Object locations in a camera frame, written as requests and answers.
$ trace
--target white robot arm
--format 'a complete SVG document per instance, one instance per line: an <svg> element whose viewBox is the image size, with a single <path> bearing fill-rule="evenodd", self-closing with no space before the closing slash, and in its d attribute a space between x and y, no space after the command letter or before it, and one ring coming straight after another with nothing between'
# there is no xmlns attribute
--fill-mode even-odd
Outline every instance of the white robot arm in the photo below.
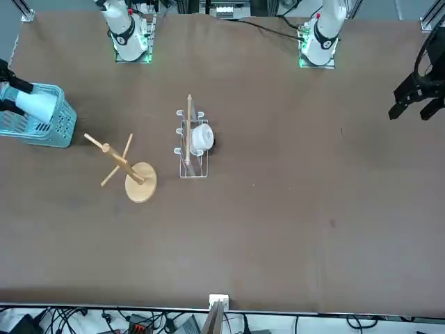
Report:
<svg viewBox="0 0 445 334"><path fill-rule="evenodd" d="M130 14L124 0L93 0L104 14L114 47L125 61L135 61L148 49L147 21Z"/></svg>
<svg viewBox="0 0 445 334"><path fill-rule="evenodd" d="M310 34L302 53L317 66L326 65L334 56L339 32L346 18L345 0L323 0L320 17L309 21Z"/></svg>

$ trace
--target wooden mug tree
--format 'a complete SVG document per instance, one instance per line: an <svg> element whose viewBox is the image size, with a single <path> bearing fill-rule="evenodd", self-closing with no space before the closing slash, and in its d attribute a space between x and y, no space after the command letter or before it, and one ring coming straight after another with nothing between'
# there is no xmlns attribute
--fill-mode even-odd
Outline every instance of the wooden mug tree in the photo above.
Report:
<svg viewBox="0 0 445 334"><path fill-rule="evenodd" d="M103 153L111 157L117 164L111 173L105 177L104 181L102 181L101 186L104 186L112 176L116 174L119 168L122 168L127 174L125 177L125 191L130 200L136 203L142 203L152 197L157 185L157 175L152 165L146 162L138 162L136 165L131 166L128 160L125 159L133 134L130 134L122 156L120 156L110 144L101 144L89 134L84 134L84 136L100 148Z"/></svg>

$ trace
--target wooden stand base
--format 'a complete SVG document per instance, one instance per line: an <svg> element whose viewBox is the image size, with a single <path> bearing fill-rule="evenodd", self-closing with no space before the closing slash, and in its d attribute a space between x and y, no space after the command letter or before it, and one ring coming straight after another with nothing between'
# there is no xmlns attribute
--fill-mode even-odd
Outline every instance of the wooden stand base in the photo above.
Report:
<svg viewBox="0 0 445 334"><path fill-rule="evenodd" d="M145 182L140 185L127 175L125 177L125 191L130 200L136 203L142 203L152 197L156 190L158 177L152 165L146 162L138 162L133 166L133 170L145 178Z"/></svg>

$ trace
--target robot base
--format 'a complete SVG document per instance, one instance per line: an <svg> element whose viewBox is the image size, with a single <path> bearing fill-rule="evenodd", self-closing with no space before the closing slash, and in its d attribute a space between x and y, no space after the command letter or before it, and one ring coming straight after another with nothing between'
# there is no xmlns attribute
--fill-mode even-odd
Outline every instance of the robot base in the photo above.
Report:
<svg viewBox="0 0 445 334"><path fill-rule="evenodd" d="M309 22L305 22L301 29L298 29L298 37L303 37L305 42L298 41L298 67L314 67L314 68L330 68L335 69L335 59L331 58L329 63L323 66L317 66L307 60L303 55L302 50L307 46L307 41L309 39L310 27Z"/></svg>
<svg viewBox="0 0 445 334"><path fill-rule="evenodd" d="M144 51L140 57L134 61L126 61L122 59L121 56L116 51L116 47L114 48L116 51L115 60L117 64L127 64L127 63L138 63L138 64L150 64L153 59L153 43L154 43L154 30L156 28L156 14L153 14L153 18L151 22L147 22L145 19L143 20L143 33L144 37L141 38L142 43L147 43L148 48L147 51Z"/></svg>

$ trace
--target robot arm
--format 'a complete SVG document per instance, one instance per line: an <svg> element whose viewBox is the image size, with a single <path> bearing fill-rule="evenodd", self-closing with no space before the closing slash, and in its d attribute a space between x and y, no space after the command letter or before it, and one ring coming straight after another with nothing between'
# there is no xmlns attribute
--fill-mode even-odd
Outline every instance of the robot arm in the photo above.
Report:
<svg viewBox="0 0 445 334"><path fill-rule="evenodd" d="M389 110L389 119L397 119L409 105L425 99L432 100L421 110L422 120L429 120L436 112L445 107L445 28L438 28L426 51L431 62L431 71L419 80L417 68L395 89L396 103Z"/></svg>
<svg viewBox="0 0 445 334"><path fill-rule="evenodd" d="M17 78L15 73L8 68L8 62L0 59L0 82L8 82L11 87L21 90L25 93L31 93L34 85ZM17 115L23 116L25 112L15 105L14 101L9 99L0 99L0 111L11 111Z"/></svg>
<svg viewBox="0 0 445 334"><path fill-rule="evenodd" d="M334 56L339 32L347 14L344 1L323 0L319 18L309 21L310 34L302 53L314 65L326 65Z"/></svg>
<svg viewBox="0 0 445 334"><path fill-rule="evenodd" d="M93 0L102 11L116 52L125 61L135 61L148 50L147 21L129 13L123 0Z"/></svg>

